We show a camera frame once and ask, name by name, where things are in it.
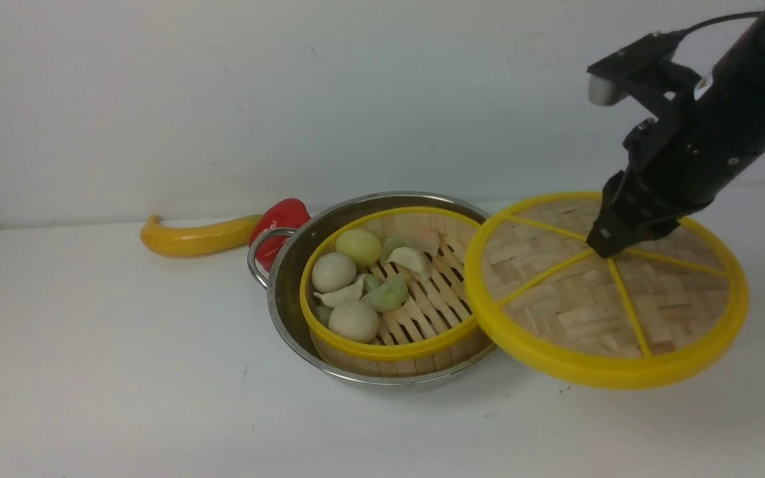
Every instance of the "bamboo steamer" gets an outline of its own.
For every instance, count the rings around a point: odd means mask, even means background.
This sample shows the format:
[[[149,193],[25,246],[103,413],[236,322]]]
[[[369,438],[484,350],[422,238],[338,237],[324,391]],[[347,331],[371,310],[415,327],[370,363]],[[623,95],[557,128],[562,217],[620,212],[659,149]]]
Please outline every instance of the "bamboo steamer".
[[[670,236],[603,260],[586,245],[600,203],[598,193],[535,197],[483,224],[465,260],[481,329],[577,384],[649,388],[713,365],[748,311],[736,258],[686,218]]]
[[[359,344],[332,333],[315,316],[316,299],[310,281],[312,266],[331,253],[346,230],[362,228],[380,239],[412,235],[419,229],[435,230],[440,253],[431,261],[432,277],[421,279],[396,266],[380,264],[359,270],[381,279],[401,275],[410,297],[397,311],[380,316],[377,335]],[[464,215],[440,208],[407,206],[371,214],[353,221],[327,237],[309,258],[300,281],[303,315],[321,357],[350,372],[379,377],[412,377],[441,371],[476,356],[491,340],[480,330],[465,291],[464,260],[468,243],[479,224]]]

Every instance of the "metal pot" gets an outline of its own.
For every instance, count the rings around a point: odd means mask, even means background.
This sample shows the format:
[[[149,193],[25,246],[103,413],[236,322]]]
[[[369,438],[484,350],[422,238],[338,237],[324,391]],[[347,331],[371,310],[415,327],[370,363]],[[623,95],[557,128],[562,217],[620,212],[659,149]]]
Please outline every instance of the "metal pot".
[[[300,309],[300,276],[306,267],[309,257],[321,244],[340,227],[367,216],[374,212],[385,211],[405,206],[433,206],[458,212],[482,224],[488,218],[486,212],[452,197],[428,193],[395,193],[372,194],[346,200],[332,206],[327,211],[311,218],[299,229],[277,228],[264,231],[250,245],[246,255],[246,264],[250,273],[267,289],[268,311],[282,339],[303,360],[318,367],[322,372],[349,384],[384,386],[386,388],[414,388],[416,385],[437,385],[453,378],[494,350],[495,345],[489,345],[470,360],[440,372],[418,375],[416,377],[386,378],[360,375],[347,372],[336,366],[331,366],[321,360],[315,345],[309,335],[309,326]],[[285,245],[274,261],[270,276],[265,276],[256,264],[256,252],[262,242],[273,236],[289,236]]]

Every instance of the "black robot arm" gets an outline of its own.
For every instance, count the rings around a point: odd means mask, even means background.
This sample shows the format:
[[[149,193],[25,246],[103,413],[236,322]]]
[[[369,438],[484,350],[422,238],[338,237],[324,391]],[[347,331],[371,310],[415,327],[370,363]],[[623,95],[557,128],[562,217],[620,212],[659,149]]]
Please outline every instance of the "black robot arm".
[[[758,18],[706,78],[671,62],[692,31],[749,16]],[[588,71],[593,103],[611,106],[630,95],[656,117],[626,136],[628,167],[604,185],[586,239],[601,257],[667,236],[765,152],[765,12],[653,33]]]

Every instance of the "banana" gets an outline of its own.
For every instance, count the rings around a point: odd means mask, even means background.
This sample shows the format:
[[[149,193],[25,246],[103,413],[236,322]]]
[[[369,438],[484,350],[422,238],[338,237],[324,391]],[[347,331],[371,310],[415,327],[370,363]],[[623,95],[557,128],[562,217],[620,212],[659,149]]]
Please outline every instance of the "banana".
[[[213,254],[245,245],[261,218],[261,214],[251,214],[208,226],[172,228],[162,226],[153,214],[140,229],[140,241],[165,257]]]

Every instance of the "red bell pepper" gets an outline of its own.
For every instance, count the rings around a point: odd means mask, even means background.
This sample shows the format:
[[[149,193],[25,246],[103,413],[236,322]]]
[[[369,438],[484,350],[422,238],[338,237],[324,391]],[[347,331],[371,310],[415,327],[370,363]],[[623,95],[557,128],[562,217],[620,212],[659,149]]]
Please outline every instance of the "red bell pepper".
[[[306,210],[306,205],[301,200],[293,197],[280,200],[262,215],[261,220],[252,230],[250,243],[255,241],[256,237],[265,230],[277,227],[296,229],[303,226],[310,218],[309,211]],[[276,260],[276,254],[279,254],[285,241],[288,241],[288,237],[271,237],[262,243],[256,253],[256,260],[261,264],[262,269],[270,272],[270,268],[273,267],[274,260]]]

